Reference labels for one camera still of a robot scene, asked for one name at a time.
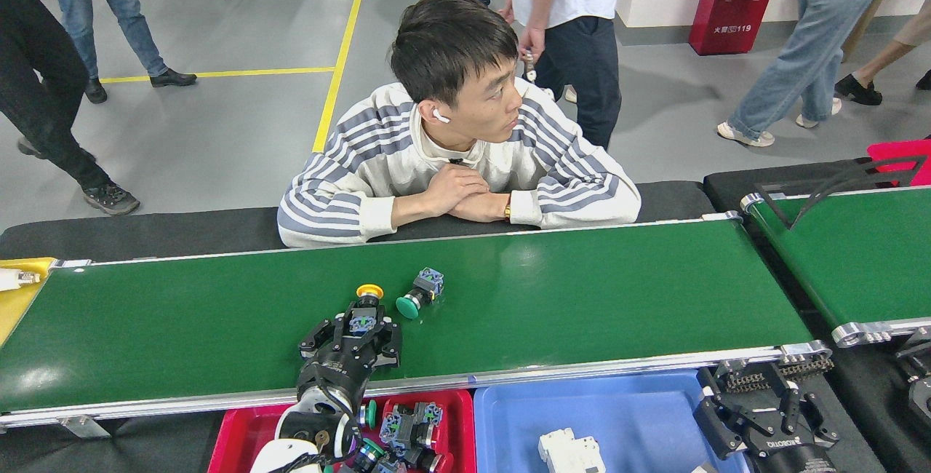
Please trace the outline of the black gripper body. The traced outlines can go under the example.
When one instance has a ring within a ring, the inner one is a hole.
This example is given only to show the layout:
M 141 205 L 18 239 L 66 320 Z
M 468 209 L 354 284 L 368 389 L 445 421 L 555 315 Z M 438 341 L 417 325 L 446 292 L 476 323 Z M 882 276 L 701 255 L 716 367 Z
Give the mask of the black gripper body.
M 297 399 L 322 381 L 329 390 L 339 391 L 349 405 L 358 405 L 375 363 L 375 347 L 344 341 L 339 350 L 327 343 L 313 351 L 300 353 L 305 364 L 298 376 Z
M 827 454 L 831 444 L 795 440 L 747 441 L 747 456 L 755 472 L 837 472 Z

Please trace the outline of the standing person's hand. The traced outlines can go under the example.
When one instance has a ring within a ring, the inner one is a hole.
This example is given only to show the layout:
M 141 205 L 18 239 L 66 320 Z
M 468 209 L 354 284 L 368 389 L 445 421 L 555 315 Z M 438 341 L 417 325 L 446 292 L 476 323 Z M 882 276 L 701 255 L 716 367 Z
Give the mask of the standing person's hand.
M 539 60 L 546 42 L 545 28 L 527 25 L 519 37 L 519 56 L 522 60 Z

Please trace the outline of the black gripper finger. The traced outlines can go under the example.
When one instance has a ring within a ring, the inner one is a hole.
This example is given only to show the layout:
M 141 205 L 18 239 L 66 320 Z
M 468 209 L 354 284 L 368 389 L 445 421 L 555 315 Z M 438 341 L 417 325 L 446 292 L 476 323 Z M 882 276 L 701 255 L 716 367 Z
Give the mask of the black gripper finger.
M 764 456 L 764 449 L 751 439 L 752 431 L 758 437 L 764 434 L 759 414 L 741 405 L 724 402 L 711 388 L 703 388 L 702 393 L 702 400 L 694 410 L 695 422 L 711 444 L 715 456 L 725 459 L 742 450 L 754 456 Z
M 343 343 L 345 317 L 324 319 L 303 339 L 298 348 L 302 358 L 344 358 L 350 349 Z
M 403 341 L 401 327 L 396 322 L 379 322 L 369 334 L 372 335 L 375 355 L 370 357 L 368 367 L 398 367 Z
M 792 441 L 781 447 L 814 443 L 831 448 L 840 440 L 835 428 L 826 422 L 822 402 L 816 394 L 802 391 L 797 384 L 775 386 L 775 394 L 782 416 L 778 434 Z

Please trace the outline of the seated person's right hand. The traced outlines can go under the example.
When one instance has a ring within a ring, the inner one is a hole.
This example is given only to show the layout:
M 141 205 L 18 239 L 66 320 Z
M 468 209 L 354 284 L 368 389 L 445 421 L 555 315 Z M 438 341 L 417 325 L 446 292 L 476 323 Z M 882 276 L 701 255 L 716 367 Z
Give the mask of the seated person's right hand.
M 421 198 L 429 217 L 438 217 L 466 198 L 489 191 L 488 183 L 475 169 L 446 164 L 430 180 Z

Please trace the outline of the seated person's left hand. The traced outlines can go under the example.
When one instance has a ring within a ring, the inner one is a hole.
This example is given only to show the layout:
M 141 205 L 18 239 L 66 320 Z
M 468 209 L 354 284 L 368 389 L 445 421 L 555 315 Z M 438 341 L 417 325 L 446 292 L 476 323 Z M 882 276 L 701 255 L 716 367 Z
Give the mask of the seated person's left hand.
M 508 192 L 505 194 L 484 192 L 484 194 L 473 194 L 463 198 L 447 213 L 473 222 L 508 220 L 509 204 L 510 194 Z

